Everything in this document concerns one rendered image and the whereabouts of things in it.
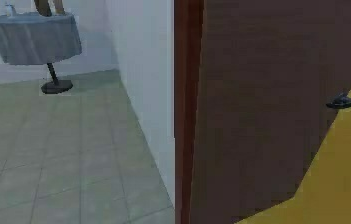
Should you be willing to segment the round table with grey cloth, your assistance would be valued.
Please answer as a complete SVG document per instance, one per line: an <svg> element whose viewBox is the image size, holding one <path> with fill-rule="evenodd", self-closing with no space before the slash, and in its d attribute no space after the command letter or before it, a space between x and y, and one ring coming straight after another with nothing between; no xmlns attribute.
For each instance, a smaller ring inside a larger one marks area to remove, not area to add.
<svg viewBox="0 0 351 224"><path fill-rule="evenodd" d="M28 12L0 15L0 57L14 66L46 65L51 80L41 86L44 94L59 94L73 88L70 80L56 76L53 64L82 53L75 15L41 16Z"/></svg>

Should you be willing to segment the brown object on table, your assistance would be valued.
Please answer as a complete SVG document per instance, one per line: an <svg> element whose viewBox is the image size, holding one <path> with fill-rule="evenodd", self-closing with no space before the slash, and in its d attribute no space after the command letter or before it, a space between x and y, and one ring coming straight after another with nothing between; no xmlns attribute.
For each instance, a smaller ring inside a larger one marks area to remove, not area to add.
<svg viewBox="0 0 351 224"><path fill-rule="evenodd" d="M63 6L63 0L52 0L55 8L55 12L58 15L64 15L65 10ZM52 15L52 11L49 5L49 0L34 0L34 4L37 12L45 17L50 17Z"/></svg>

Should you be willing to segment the brown room door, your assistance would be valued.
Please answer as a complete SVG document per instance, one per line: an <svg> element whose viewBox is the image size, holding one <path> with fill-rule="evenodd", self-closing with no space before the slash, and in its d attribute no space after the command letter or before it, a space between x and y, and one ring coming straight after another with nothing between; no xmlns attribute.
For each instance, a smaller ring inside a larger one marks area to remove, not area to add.
<svg viewBox="0 0 351 224"><path fill-rule="evenodd" d="M292 198L351 90L351 0L174 0L175 224Z"/></svg>

